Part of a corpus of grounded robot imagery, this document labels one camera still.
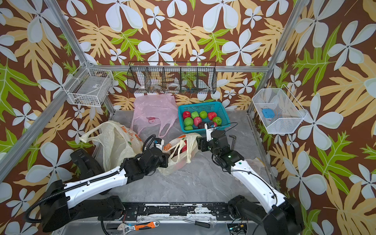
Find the green bumpy fruit toy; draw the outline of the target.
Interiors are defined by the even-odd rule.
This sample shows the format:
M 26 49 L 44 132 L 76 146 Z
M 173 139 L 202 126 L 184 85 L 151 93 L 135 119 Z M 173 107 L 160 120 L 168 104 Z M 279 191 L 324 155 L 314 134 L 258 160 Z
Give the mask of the green bumpy fruit toy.
M 199 113 L 197 111 L 194 111 L 191 113 L 191 118 L 195 119 L 196 117 L 200 117 Z

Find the green cabbage toy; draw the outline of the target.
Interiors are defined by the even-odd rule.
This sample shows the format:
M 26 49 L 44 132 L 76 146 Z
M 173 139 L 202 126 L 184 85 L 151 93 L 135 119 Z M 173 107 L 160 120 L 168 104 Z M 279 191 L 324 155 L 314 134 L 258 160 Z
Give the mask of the green cabbage toy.
M 193 126 L 194 121 L 191 117 L 187 117 L 184 119 L 184 126 Z

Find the green apple toy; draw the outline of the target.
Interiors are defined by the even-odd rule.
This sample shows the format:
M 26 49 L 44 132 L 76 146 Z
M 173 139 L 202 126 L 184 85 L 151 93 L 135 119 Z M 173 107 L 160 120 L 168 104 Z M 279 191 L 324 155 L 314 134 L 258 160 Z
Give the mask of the green apple toy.
M 199 115 L 201 119 L 206 119 L 208 117 L 208 113 L 206 111 L 201 111 Z

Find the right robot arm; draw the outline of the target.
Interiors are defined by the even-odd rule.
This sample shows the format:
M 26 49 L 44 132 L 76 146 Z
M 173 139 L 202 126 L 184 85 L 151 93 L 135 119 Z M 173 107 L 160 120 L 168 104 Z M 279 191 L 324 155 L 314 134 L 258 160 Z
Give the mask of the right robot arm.
M 286 198 L 264 181 L 245 158 L 230 147 L 225 131 L 214 130 L 196 141 L 200 151 L 210 151 L 214 163 L 242 182 L 258 201 L 250 202 L 241 195 L 231 199 L 228 205 L 233 218 L 253 221 L 268 235 L 298 235 L 304 230 L 300 203 Z

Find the pale yellow bag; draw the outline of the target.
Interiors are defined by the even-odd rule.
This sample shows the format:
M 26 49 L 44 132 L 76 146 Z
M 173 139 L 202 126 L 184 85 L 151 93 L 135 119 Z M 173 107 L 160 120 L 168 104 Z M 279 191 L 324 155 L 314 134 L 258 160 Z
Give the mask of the pale yellow bag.
M 167 168 L 159 167 L 158 170 L 163 176 L 168 176 L 190 164 L 198 152 L 197 133 L 183 134 L 175 138 L 163 147 L 163 153 L 168 156 Z

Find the pink red fruit toy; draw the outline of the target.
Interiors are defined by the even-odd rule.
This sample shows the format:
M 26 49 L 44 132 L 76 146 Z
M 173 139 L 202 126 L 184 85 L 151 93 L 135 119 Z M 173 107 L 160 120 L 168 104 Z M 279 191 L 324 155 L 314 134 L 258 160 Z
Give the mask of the pink red fruit toy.
M 196 127 L 198 127 L 199 126 L 199 124 L 202 122 L 202 119 L 200 118 L 200 117 L 195 117 L 194 119 L 193 119 L 193 124 L 196 126 Z

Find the pink plastic bag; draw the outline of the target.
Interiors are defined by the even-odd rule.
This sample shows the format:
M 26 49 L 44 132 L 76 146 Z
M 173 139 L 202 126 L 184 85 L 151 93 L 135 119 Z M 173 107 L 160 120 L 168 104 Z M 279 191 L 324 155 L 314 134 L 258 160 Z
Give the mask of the pink plastic bag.
M 159 125 L 159 138 L 164 138 L 178 119 L 178 106 L 173 95 L 146 95 L 136 98 L 131 129 L 138 134 L 146 127 Z

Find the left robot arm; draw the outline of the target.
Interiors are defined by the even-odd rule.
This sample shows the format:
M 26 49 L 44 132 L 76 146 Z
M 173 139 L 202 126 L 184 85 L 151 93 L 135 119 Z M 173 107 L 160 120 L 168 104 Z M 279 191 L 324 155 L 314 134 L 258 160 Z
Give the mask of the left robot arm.
M 151 135 L 142 152 L 126 158 L 120 166 L 85 180 L 64 184 L 61 180 L 50 185 L 45 195 L 24 213 L 27 223 L 39 223 L 43 232 L 53 232 L 71 221 L 98 217 L 121 218 L 124 205 L 118 196 L 105 199 L 92 197 L 152 175 L 159 167 L 166 168 L 168 156 L 162 152 L 163 140 Z

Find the yellow plastic bag with fruit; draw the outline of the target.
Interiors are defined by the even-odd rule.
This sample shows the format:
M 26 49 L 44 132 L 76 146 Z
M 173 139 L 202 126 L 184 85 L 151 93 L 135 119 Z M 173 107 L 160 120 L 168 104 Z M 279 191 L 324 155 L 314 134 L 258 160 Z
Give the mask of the yellow plastic bag with fruit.
M 143 142 L 136 132 L 109 120 L 79 137 L 84 142 L 102 145 L 102 165 L 105 171 L 120 166 L 124 159 L 142 153 Z

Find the red apple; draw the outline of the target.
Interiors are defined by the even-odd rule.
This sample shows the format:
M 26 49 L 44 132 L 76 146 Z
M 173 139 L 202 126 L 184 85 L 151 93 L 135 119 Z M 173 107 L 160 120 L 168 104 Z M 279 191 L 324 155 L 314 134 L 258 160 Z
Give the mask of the red apple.
M 189 112 L 189 111 L 183 112 L 183 119 L 190 118 L 190 117 L 191 117 L 191 112 Z

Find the teal plastic basket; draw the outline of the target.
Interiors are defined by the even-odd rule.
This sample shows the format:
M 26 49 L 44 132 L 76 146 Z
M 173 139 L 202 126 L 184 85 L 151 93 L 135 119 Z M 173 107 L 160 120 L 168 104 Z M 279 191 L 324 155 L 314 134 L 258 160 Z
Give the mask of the teal plastic basket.
M 205 134 L 204 123 L 216 121 L 219 130 L 230 127 L 229 116 L 220 102 L 205 102 L 178 107 L 179 123 L 183 133 Z

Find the green round fruit toy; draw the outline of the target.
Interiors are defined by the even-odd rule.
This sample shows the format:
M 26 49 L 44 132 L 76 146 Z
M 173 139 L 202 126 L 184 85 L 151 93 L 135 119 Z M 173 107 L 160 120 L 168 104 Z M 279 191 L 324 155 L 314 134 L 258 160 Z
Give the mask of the green round fruit toy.
M 218 116 L 215 117 L 215 118 L 213 119 L 213 121 L 216 122 L 218 126 L 221 126 L 221 125 L 222 125 L 222 119 L 221 119 L 220 117 L 218 117 Z

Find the dark purple fruit toy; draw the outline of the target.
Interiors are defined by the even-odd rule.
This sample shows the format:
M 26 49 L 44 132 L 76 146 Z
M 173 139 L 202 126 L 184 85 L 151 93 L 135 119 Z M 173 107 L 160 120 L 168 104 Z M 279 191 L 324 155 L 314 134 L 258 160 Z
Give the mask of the dark purple fruit toy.
M 205 129 L 205 122 L 201 122 L 201 123 L 199 123 L 199 125 L 198 125 L 198 128 L 199 129 Z

